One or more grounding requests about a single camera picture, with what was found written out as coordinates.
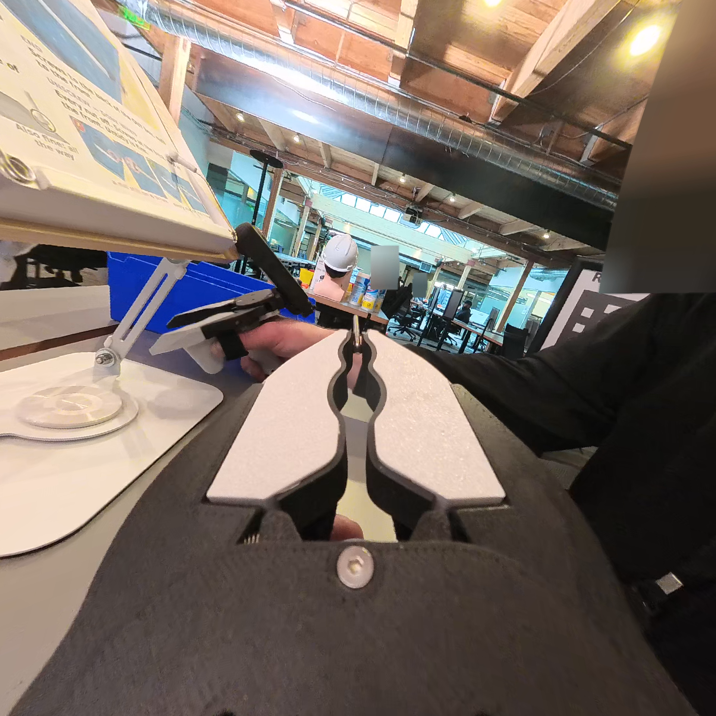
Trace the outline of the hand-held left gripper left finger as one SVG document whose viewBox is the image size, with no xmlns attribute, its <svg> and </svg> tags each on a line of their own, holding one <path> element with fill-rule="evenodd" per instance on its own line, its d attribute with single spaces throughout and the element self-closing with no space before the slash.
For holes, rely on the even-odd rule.
<svg viewBox="0 0 716 716">
<path fill-rule="evenodd" d="M 281 511 L 302 538 L 329 539 L 347 483 L 341 409 L 353 347 L 350 331 L 331 331 L 275 365 L 206 492 L 210 504 Z"/>
</svg>

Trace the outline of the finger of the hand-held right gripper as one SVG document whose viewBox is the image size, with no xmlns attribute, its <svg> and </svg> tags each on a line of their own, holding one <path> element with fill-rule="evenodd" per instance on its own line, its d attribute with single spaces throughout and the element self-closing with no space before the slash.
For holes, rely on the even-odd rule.
<svg viewBox="0 0 716 716">
<path fill-rule="evenodd" d="M 250 309 L 250 303 L 246 303 L 242 298 L 209 304 L 176 314 L 168 321 L 166 328 L 167 330 L 175 330 L 200 324 L 202 321 L 209 321 L 211 325 L 217 324 L 236 328 L 241 325 L 243 319 L 235 316 L 242 314 L 247 309 Z"/>
<path fill-rule="evenodd" d="M 225 354 L 216 337 L 204 336 L 201 327 L 188 326 L 160 335 L 149 348 L 152 355 L 185 351 L 207 374 L 218 374 L 224 368 Z"/>
</svg>

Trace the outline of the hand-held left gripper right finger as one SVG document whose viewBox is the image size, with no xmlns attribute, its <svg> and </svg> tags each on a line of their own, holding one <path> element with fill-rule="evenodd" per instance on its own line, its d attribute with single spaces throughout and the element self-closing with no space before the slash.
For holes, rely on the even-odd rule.
<svg viewBox="0 0 716 716">
<path fill-rule="evenodd" d="M 371 500 L 407 539 L 431 511 L 502 506 L 506 491 L 450 381 L 421 355 L 370 330 L 361 390 L 372 408 Z"/>
</svg>

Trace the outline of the person's right forearm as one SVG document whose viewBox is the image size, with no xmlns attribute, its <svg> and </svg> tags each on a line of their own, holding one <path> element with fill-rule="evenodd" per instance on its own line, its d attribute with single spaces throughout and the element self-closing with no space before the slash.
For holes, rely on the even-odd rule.
<svg viewBox="0 0 716 716">
<path fill-rule="evenodd" d="M 531 356 L 411 351 L 534 452 L 715 447 L 715 295 L 658 294 Z"/>
</svg>

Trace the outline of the white desk mat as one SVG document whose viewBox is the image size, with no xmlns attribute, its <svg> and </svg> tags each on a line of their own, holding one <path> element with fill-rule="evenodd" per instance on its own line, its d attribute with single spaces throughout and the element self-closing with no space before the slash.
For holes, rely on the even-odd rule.
<svg viewBox="0 0 716 716">
<path fill-rule="evenodd" d="M 33 396 L 49 416 L 117 407 L 94 425 L 32 425 Z M 48 547 L 87 524 L 223 401 L 223 393 L 133 361 L 100 375 L 89 352 L 1 373 L 1 557 Z"/>
</svg>

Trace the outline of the grey desk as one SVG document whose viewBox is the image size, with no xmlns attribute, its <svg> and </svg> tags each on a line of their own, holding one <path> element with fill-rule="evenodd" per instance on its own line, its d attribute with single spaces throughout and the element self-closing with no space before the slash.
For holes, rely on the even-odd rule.
<svg viewBox="0 0 716 716">
<path fill-rule="evenodd" d="M 36 302 L 21 319 L 1 320 L 1 371 L 74 352 L 95 352 L 114 331 L 109 290 L 89 289 L 98 309 L 71 309 L 71 289 L 43 289 L 1 295 L 2 309 Z M 370 500 L 365 478 L 370 408 L 350 394 L 346 422 L 348 483 L 338 514 L 353 520 L 369 541 L 395 541 L 390 517 Z M 43 550 L 1 560 L 1 714 L 7 715 L 67 633 L 105 553 L 122 524 L 158 474 L 181 448 L 202 433 L 219 409 L 116 497 L 88 524 Z"/>
</svg>

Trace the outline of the person's right hand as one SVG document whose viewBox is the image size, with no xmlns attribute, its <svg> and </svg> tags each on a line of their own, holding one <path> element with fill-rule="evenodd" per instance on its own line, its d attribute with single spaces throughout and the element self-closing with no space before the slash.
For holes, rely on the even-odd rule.
<svg viewBox="0 0 716 716">
<path fill-rule="evenodd" d="M 270 352 L 275 357 L 291 359 L 300 352 L 331 336 L 336 331 L 289 318 L 265 321 L 254 329 L 238 334 L 247 351 Z M 264 381 L 266 373 L 253 357 L 245 355 L 240 359 L 241 369 L 255 381 Z M 354 392 L 362 367 L 362 357 L 354 357 L 352 368 L 347 374 L 347 386 Z"/>
</svg>

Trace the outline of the blue divided plastic bin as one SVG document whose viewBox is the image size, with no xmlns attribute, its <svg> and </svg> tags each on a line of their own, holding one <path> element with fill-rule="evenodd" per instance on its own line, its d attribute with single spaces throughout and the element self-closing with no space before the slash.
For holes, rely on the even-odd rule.
<svg viewBox="0 0 716 716">
<path fill-rule="evenodd" d="M 121 321 L 160 263 L 159 257 L 107 253 L 110 317 Z M 163 334 L 175 315 L 221 303 L 253 291 L 270 289 L 268 282 L 207 262 L 190 263 L 184 277 L 166 296 L 146 329 Z"/>
</svg>

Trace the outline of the mannequin bust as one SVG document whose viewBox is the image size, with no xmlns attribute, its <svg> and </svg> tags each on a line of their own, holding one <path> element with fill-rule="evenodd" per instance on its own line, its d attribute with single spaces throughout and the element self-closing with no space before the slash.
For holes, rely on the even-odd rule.
<svg viewBox="0 0 716 716">
<path fill-rule="evenodd" d="M 352 274 L 352 269 L 340 272 L 324 264 L 318 264 L 309 290 L 315 296 L 342 302 L 345 299 Z"/>
</svg>

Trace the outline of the white hard hat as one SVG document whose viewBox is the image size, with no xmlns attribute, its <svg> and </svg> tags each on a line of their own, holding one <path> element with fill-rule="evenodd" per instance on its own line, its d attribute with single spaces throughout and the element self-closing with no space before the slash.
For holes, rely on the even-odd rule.
<svg viewBox="0 0 716 716">
<path fill-rule="evenodd" d="M 349 234 L 334 233 L 325 245 L 321 258 L 329 276 L 342 278 L 351 274 L 357 265 L 357 245 Z"/>
</svg>

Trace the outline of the black round-top pole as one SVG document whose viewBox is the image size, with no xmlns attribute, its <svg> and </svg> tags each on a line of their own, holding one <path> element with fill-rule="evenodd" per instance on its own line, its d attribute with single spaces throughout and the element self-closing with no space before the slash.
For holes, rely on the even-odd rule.
<svg viewBox="0 0 716 716">
<path fill-rule="evenodd" d="M 270 233 L 271 229 L 273 228 L 274 219 L 276 215 L 276 204 L 279 199 L 280 190 L 282 188 L 282 182 L 283 182 L 283 175 L 284 175 L 284 166 L 282 161 L 274 157 L 272 155 L 269 155 L 267 153 L 264 153 L 260 150 L 251 150 L 249 152 L 250 156 L 252 156 L 256 161 L 261 163 L 261 177 L 258 183 L 258 190 L 256 191 L 256 197 L 254 202 L 254 212 L 251 220 L 252 226 L 257 228 L 257 221 L 258 221 L 258 215 L 260 213 L 261 209 L 261 201 L 262 196 L 264 194 L 264 185 L 266 183 L 266 177 L 268 175 L 268 169 L 271 168 L 273 170 L 272 179 L 271 179 L 271 187 L 270 187 L 270 193 L 268 194 L 268 200 L 266 203 L 266 210 L 264 212 L 264 220 L 262 223 L 261 232 L 264 235 L 264 238 L 266 240 L 266 243 L 269 248 L 271 248 L 270 243 Z"/>
</svg>

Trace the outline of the row of office workstations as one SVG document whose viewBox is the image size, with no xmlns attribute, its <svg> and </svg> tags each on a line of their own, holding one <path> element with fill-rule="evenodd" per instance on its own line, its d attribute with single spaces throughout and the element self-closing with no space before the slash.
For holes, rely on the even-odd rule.
<svg viewBox="0 0 716 716">
<path fill-rule="evenodd" d="M 468 324 L 453 320 L 470 300 L 461 289 L 437 287 L 429 299 L 407 300 L 389 319 L 387 333 L 406 345 L 423 346 L 452 354 L 495 354 L 509 359 L 525 356 L 528 332 L 507 324 L 497 331 L 497 309 L 486 314 L 471 310 Z"/>
</svg>

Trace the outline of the white stand with wooden board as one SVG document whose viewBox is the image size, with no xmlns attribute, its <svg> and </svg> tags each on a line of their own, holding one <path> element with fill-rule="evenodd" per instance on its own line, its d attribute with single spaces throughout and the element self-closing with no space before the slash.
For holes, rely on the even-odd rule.
<svg viewBox="0 0 716 716">
<path fill-rule="evenodd" d="M 91 1 L 1 2 L 1 249 L 162 256 L 132 327 L 67 377 L 9 397 L 20 431 L 73 440 L 137 405 L 120 363 L 191 259 L 237 258 L 236 234 L 156 88 Z"/>
</svg>

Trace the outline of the framed marker poster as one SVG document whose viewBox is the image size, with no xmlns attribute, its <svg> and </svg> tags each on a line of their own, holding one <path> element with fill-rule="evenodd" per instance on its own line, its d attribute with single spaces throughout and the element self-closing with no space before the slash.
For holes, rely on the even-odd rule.
<svg viewBox="0 0 716 716">
<path fill-rule="evenodd" d="M 605 317 L 647 297 L 646 293 L 601 293 L 603 264 L 603 261 L 591 258 L 577 258 L 525 351 L 526 355 L 583 335 Z"/>
</svg>

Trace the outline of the person's black clothed torso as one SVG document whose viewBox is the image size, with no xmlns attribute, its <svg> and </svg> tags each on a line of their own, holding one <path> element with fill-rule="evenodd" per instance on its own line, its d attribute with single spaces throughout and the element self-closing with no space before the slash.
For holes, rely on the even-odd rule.
<svg viewBox="0 0 716 716">
<path fill-rule="evenodd" d="M 715 421 L 609 464 L 568 490 L 622 582 L 649 645 L 699 715 L 715 714 Z M 672 572 L 683 587 L 664 595 Z"/>
</svg>

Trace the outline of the printed instruction sheet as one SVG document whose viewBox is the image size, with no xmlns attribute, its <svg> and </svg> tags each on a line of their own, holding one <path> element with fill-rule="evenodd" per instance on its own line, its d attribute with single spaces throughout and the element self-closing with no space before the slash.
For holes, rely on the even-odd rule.
<svg viewBox="0 0 716 716">
<path fill-rule="evenodd" d="M 224 224 L 156 88 L 91 1 L 1 2 L 1 148 L 122 208 Z"/>
</svg>

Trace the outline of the silver ventilation duct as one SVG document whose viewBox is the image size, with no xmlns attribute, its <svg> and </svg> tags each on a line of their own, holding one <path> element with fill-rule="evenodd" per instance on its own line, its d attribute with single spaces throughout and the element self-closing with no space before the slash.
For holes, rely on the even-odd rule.
<svg viewBox="0 0 716 716">
<path fill-rule="evenodd" d="M 333 101 L 599 208 L 610 212 L 616 209 L 617 189 L 588 178 L 586 170 L 576 163 L 548 156 L 503 132 L 460 120 L 436 105 L 362 79 L 355 72 L 343 72 L 311 54 L 284 49 L 253 34 L 221 29 L 205 19 L 192 19 L 184 13 L 183 5 L 175 8 L 168 1 L 127 1 L 127 6 L 158 29 L 271 76 L 311 96 L 313 103 Z"/>
</svg>

